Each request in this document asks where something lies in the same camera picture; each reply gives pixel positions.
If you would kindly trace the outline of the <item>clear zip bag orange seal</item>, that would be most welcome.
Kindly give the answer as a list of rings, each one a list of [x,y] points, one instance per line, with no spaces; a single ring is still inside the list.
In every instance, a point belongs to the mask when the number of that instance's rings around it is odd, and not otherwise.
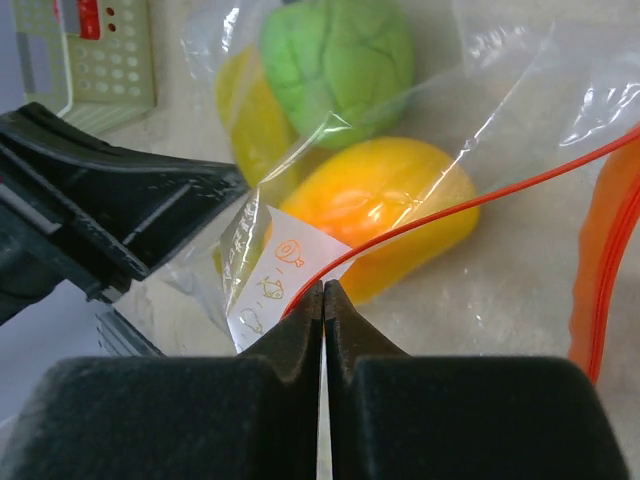
[[[250,190],[169,264],[244,351],[315,281],[412,353],[597,378],[639,246],[639,29],[482,1],[214,3],[183,46]]]

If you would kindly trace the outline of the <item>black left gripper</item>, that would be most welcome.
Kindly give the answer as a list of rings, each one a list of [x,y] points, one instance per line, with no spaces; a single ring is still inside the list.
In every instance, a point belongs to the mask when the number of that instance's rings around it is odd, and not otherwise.
[[[27,104],[1,117],[1,322],[64,280],[107,303],[247,184],[231,164],[112,146]]]

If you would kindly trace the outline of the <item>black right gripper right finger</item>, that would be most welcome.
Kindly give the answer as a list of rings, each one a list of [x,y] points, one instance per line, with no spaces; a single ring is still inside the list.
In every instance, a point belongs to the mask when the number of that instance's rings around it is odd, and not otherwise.
[[[625,479],[601,402],[573,363],[412,356],[324,288],[337,479]]]

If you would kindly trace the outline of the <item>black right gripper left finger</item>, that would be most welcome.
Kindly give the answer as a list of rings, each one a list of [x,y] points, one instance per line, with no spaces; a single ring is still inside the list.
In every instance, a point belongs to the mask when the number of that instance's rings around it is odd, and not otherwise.
[[[42,377],[5,479],[312,479],[323,288],[234,357],[85,357]]]

